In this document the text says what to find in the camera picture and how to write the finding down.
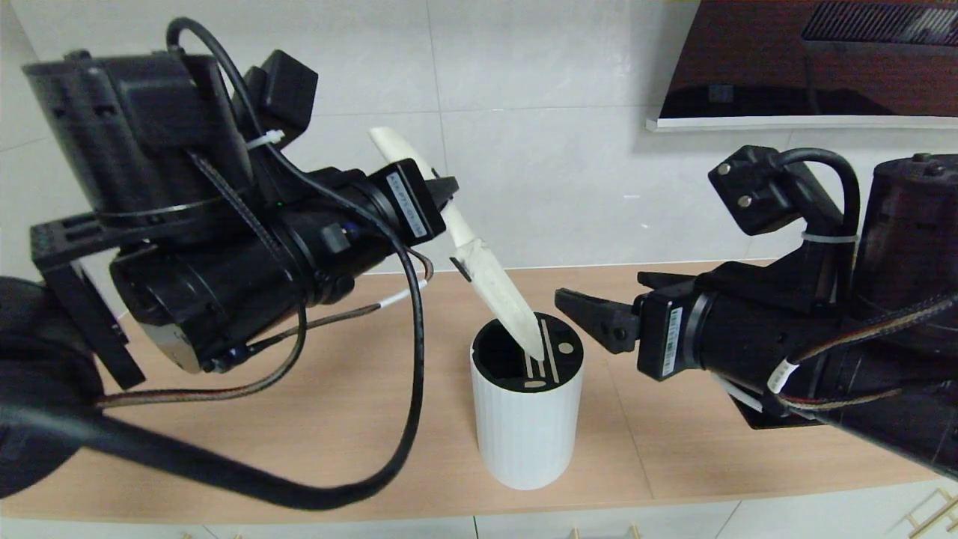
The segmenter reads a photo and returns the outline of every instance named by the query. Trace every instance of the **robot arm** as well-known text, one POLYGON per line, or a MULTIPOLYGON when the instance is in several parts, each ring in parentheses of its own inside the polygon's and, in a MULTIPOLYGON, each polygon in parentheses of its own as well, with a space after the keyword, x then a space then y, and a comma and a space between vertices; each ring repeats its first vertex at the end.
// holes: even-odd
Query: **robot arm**
POLYGON ((167 45, 137 57, 81 51, 25 68, 93 211, 33 227, 42 286, 0 279, 0 498, 43 479, 81 446, 290 507, 330 509, 373 496, 399 473, 422 409, 422 299, 407 251, 445 231, 440 210, 457 183, 425 181, 411 159, 370 175, 304 173, 282 154, 275 130, 287 144, 307 128, 315 73, 277 51, 244 78, 189 19, 172 21, 167 45), (213 56, 187 55, 178 46, 184 30, 213 56), (220 68, 235 89, 232 103, 220 68), (144 380, 79 263, 112 247, 120 254, 111 276, 131 315, 196 373, 229 370, 290 336, 250 342, 295 314, 288 370, 308 327, 382 303, 313 322, 306 308, 339 301, 359 274, 395 252, 410 287, 415 348, 409 414, 392 458, 366 480, 310 487, 104 417, 103 408, 119 404, 247 393, 103 396, 94 354, 121 388, 144 380))
POLYGON ((652 290, 631 305, 563 289, 556 306, 611 353, 640 340, 637 368, 656 381, 712 371, 753 428, 827 423, 958 478, 958 155, 875 168, 854 279, 844 159, 745 147, 709 179, 750 235, 804 218, 802 246, 767 267, 639 273, 652 290), (836 169, 844 215, 796 156, 836 169))

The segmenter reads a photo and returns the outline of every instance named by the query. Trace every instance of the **white cable tie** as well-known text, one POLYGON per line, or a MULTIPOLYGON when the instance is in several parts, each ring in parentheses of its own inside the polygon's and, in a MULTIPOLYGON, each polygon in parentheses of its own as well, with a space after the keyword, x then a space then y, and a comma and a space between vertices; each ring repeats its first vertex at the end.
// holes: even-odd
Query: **white cable tie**
MULTIPOLYGON (((424 289, 427 284, 429 284, 429 281, 426 281, 425 279, 423 279, 422 281, 420 281, 420 282, 419 282, 420 290, 424 289)), ((379 308, 380 308, 380 309, 385 309, 386 307, 389 307, 389 306, 392 305, 393 303, 396 303, 396 302, 398 302, 398 301, 402 301, 402 300, 405 299, 406 297, 409 297, 409 289, 406 289, 406 290, 401 291, 401 292, 394 293, 393 295, 390 295, 389 297, 387 297, 387 298, 385 298, 385 299, 379 301, 379 308)))
POLYGON ((270 129, 266 132, 265 135, 260 138, 254 138, 253 140, 246 143, 247 150, 253 150, 265 144, 276 144, 277 142, 283 140, 283 137, 286 136, 286 133, 282 132, 280 129, 270 129))
POLYGON ((814 244, 853 244, 858 241, 858 235, 854 236, 819 236, 818 234, 809 234, 802 232, 802 239, 814 244))
POLYGON ((771 392, 776 395, 781 393, 782 388, 788 382, 788 377, 795 372, 796 368, 798 368, 798 365, 789 363, 788 360, 782 360, 779 366, 772 371, 772 375, 768 377, 768 388, 771 392))

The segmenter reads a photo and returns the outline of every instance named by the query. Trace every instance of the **cable tie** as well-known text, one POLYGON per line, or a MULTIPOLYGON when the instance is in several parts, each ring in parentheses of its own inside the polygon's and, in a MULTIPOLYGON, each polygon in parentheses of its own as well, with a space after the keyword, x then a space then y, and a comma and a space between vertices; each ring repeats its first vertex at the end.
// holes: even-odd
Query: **cable tie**
POLYGON ((253 150, 254 148, 258 148, 266 144, 276 144, 283 140, 283 137, 285 136, 286 133, 284 133, 281 129, 270 129, 265 135, 259 138, 254 138, 253 140, 247 142, 246 149, 253 150))
POLYGON ((788 382, 788 377, 795 372, 796 368, 798 368, 798 365, 789 363, 788 360, 782 360, 772 371, 772 375, 768 377, 768 389, 776 395, 781 393, 782 388, 788 382))
POLYGON ((858 241, 858 235, 854 236, 820 236, 818 234, 809 234, 802 232, 802 239, 814 244, 854 244, 858 241))

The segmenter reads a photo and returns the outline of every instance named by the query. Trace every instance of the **knife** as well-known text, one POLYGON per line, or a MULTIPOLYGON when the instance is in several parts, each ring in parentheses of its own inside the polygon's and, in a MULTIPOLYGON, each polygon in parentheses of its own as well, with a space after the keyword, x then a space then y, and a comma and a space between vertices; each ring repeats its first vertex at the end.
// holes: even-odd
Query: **knife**
MULTIPOLYGON (((369 136, 387 162, 413 159, 423 178, 436 177, 432 167, 395 129, 372 128, 369 136)), ((536 314, 502 269, 492 249, 475 236, 453 200, 445 206, 442 215, 445 229, 456 246, 451 258, 460 273, 472 284, 472 288, 499 318, 515 342, 536 361, 544 361, 545 351, 536 314)))

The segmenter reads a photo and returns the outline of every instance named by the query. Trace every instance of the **cabinet handle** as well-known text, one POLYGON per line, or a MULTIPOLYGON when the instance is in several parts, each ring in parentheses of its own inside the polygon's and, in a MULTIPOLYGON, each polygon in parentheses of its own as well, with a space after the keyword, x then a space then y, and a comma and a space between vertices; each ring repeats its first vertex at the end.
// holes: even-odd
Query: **cabinet handle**
MULTIPOLYGON (((639 533, 639 527, 636 526, 635 524, 633 524, 632 526, 629 526, 629 527, 628 527, 628 537, 629 537, 629 539, 642 539, 642 534, 639 533)), ((572 536, 571 536, 571 539, 582 539, 582 538, 579 536, 579 529, 578 529, 577 527, 573 527, 573 528, 572 528, 572 536)))
POLYGON ((915 511, 917 511, 922 505, 927 504, 926 500, 922 505, 919 505, 919 507, 916 507, 913 511, 904 516, 905 520, 907 520, 912 527, 912 530, 908 532, 908 539, 916 539, 917 537, 921 537, 927 531, 929 531, 931 527, 945 519, 945 517, 948 517, 951 521, 951 524, 949 524, 946 528, 947 532, 954 533, 955 531, 958 531, 958 517, 955 517, 951 514, 951 511, 953 511, 955 506, 958 505, 958 497, 951 496, 944 488, 941 487, 938 487, 932 496, 935 494, 940 494, 942 498, 945 499, 945 505, 935 511, 933 515, 925 519, 923 522, 918 522, 918 519, 915 518, 915 511))

